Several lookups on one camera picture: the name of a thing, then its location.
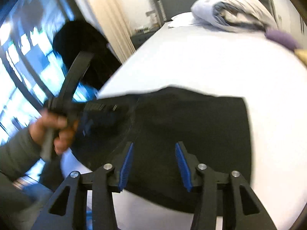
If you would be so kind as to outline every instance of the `metal bolt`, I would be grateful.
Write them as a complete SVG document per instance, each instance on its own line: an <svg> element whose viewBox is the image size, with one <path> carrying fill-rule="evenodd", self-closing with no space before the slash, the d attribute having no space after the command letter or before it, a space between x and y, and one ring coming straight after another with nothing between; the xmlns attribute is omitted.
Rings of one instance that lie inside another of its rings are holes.
<svg viewBox="0 0 307 230"><path fill-rule="evenodd" d="M236 171L236 170L232 171L231 174L232 174L233 177L239 177L240 176L240 172Z"/></svg>
<svg viewBox="0 0 307 230"><path fill-rule="evenodd" d="M79 172L78 172L78 171L73 171L73 172L70 173L70 176L71 176L72 178L76 178L76 177L78 177L78 175L79 175Z"/></svg>
<svg viewBox="0 0 307 230"><path fill-rule="evenodd" d="M205 170L205 169L207 169L207 165L206 165L206 164L203 164L203 163L200 163L197 167L198 167L200 170Z"/></svg>
<svg viewBox="0 0 307 230"><path fill-rule="evenodd" d="M111 168L113 168L113 165L110 164L110 163L106 163L106 164L103 166L103 168L104 168L105 170L110 170Z"/></svg>

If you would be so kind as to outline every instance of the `white bed sheet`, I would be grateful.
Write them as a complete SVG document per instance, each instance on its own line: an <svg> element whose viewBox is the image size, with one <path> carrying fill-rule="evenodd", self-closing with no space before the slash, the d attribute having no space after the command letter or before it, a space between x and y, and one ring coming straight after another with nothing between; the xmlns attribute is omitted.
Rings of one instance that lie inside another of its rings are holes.
<svg viewBox="0 0 307 230"><path fill-rule="evenodd" d="M252 140L251 186L277 229L289 229L307 202L304 65L263 33L229 33L203 26L169 29L165 24L112 76L99 98L168 85L245 98ZM64 157L66 175L85 168L79 162L72 167L67 158L74 157L69 153ZM122 230L190 228L190 214L129 192L113 197ZM217 224L221 229L220 219Z"/></svg>

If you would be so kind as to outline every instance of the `nightstand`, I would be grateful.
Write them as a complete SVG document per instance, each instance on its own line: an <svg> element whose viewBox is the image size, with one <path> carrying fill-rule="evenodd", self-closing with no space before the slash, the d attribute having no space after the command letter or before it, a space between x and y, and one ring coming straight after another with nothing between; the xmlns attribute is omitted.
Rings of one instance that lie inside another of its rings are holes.
<svg viewBox="0 0 307 230"><path fill-rule="evenodd" d="M141 32L131 36L130 39L135 49L137 50L141 45L143 45L145 41L147 41L159 29L160 29L159 27L154 27L153 29L151 29L146 33Z"/></svg>

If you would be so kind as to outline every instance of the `black cloth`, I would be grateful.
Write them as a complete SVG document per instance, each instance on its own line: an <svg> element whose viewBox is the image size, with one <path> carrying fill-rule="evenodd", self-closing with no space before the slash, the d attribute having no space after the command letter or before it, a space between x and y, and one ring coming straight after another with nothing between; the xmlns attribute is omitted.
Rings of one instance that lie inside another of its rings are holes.
<svg viewBox="0 0 307 230"><path fill-rule="evenodd" d="M127 141L134 142L128 191L168 208L194 212L199 195L183 186L175 158L178 141L215 171L238 170L250 181L251 140L242 98L168 87L90 103L72 152L96 170L120 153ZM92 110L102 107L107 112Z"/></svg>

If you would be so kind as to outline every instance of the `gray jacket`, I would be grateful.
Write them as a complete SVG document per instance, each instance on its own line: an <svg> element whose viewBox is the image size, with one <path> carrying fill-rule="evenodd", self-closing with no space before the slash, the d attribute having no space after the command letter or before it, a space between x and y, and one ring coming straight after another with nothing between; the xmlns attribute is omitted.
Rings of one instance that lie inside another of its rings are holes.
<svg viewBox="0 0 307 230"><path fill-rule="evenodd" d="M43 207L41 203L37 205L38 198L31 196L31 191L21 191L12 185L13 181L24 176L39 159L40 146L32 140L28 128L19 131L8 143L0 146L0 218L9 229L31 228L31 226L21 226L16 222L19 221L17 218L28 218L30 214L34 216L31 221L35 221L39 210ZM40 186L42 187L40 184L35 185L34 190L41 190ZM46 202L51 196L51 191L45 187L43 190L47 192L43 193L43 201Z"/></svg>

